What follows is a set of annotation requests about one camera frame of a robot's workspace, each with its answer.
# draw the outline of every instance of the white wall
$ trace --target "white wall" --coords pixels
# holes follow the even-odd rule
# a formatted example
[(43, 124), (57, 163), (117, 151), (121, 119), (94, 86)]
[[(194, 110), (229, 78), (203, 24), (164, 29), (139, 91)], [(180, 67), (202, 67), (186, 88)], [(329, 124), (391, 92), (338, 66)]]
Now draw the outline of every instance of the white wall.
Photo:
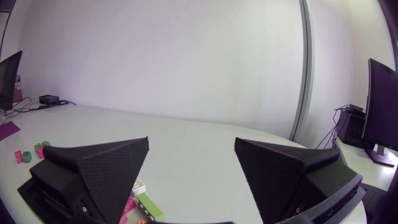
[(310, 12), (315, 72), (301, 144), (316, 147), (334, 126), (333, 109), (350, 103), (366, 107), (369, 57), (394, 68), (394, 56), (376, 0), (313, 0)]
[(33, 97), (287, 138), (302, 42), (297, 0), (35, 0), (19, 72)]
[(1, 49), (1, 58), (4, 60), (8, 56), (20, 51), (19, 40), (21, 37), (22, 26), (25, 21), (26, 12), (29, 8), (30, 0), (17, 0), (12, 9), (8, 21), (6, 35)]

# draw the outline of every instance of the toy building block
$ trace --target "toy building block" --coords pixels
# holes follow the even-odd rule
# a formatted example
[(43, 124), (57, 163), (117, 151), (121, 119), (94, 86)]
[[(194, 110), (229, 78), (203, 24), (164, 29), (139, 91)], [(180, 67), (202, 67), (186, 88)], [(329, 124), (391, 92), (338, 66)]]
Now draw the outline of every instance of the toy building block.
[(24, 162), (30, 162), (31, 159), (32, 159), (32, 155), (30, 154), (30, 152), (25, 151), (24, 153), (22, 153), (22, 160)]
[(123, 212), (124, 213), (130, 212), (135, 207), (136, 207), (136, 202), (131, 197), (129, 197)]
[(38, 143), (34, 147), (35, 147), (35, 149), (37, 149), (37, 147), (42, 147), (42, 145), (41, 145), (41, 143)]
[(37, 156), (38, 156), (40, 159), (44, 159), (43, 148), (44, 148), (43, 146), (42, 146), (42, 147), (37, 147), (37, 148), (36, 148)]
[(149, 199), (149, 197), (145, 193), (142, 193), (136, 197), (136, 203), (150, 221), (164, 221), (163, 212), (160, 211), (158, 207), (156, 207), (156, 205)]
[(139, 194), (142, 194), (145, 191), (146, 191), (145, 184), (143, 184), (141, 180), (137, 178), (131, 190), (132, 196), (137, 197)]
[(14, 156), (15, 156), (15, 159), (17, 160), (17, 163), (18, 163), (18, 164), (20, 164), (21, 162), (24, 161), (24, 160), (22, 159), (21, 150), (20, 150), (20, 151), (14, 152)]
[(43, 142), (42, 142), (42, 146), (50, 146), (50, 142), (48, 142), (48, 141), (43, 141)]
[(127, 215), (123, 212), (122, 217), (120, 218), (119, 224), (123, 224), (127, 221)]

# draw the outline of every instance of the pink lego brick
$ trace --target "pink lego brick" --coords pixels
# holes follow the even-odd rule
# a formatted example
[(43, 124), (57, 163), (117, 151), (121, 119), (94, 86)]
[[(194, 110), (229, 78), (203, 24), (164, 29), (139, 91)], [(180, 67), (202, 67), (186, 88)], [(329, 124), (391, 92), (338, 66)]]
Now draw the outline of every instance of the pink lego brick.
[(20, 150), (20, 151), (14, 152), (14, 156), (15, 156), (15, 159), (17, 160), (17, 163), (18, 163), (18, 164), (21, 163), (21, 162), (24, 162), (24, 161), (22, 160), (22, 153), (21, 153), (21, 150)]
[(123, 212), (122, 217), (120, 218), (119, 224), (123, 224), (127, 221), (127, 215)]
[(37, 156), (38, 156), (40, 159), (44, 159), (43, 148), (44, 148), (44, 147), (37, 147), (37, 148), (36, 148)]
[(136, 201), (134, 201), (131, 197), (127, 200), (126, 206), (124, 206), (124, 213), (130, 212), (133, 208), (136, 207)]

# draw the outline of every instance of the purple paper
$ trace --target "purple paper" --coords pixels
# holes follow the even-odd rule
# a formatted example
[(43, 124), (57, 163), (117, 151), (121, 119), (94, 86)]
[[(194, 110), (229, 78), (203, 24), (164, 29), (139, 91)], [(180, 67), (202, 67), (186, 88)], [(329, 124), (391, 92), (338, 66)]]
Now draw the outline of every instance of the purple paper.
[(0, 126), (0, 141), (6, 137), (16, 133), (20, 129), (12, 121), (9, 121), (2, 126)]

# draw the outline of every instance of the computer monitor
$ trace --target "computer monitor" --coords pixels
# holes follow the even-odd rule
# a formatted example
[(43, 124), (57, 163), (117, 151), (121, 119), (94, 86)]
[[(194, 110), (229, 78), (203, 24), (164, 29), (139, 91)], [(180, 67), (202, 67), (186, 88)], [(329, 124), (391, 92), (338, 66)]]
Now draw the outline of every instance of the computer monitor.
[(377, 164), (394, 166), (384, 147), (398, 151), (398, 73), (369, 59), (369, 93), (362, 138), (378, 145), (366, 153)]
[(0, 109), (11, 110), (14, 85), (22, 51), (0, 62)]
[(18, 192), (44, 223), (119, 223), (149, 150), (148, 138), (43, 148)]
[(316, 150), (236, 138), (235, 153), (264, 223), (339, 223), (362, 199), (362, 176), (338, 148)]

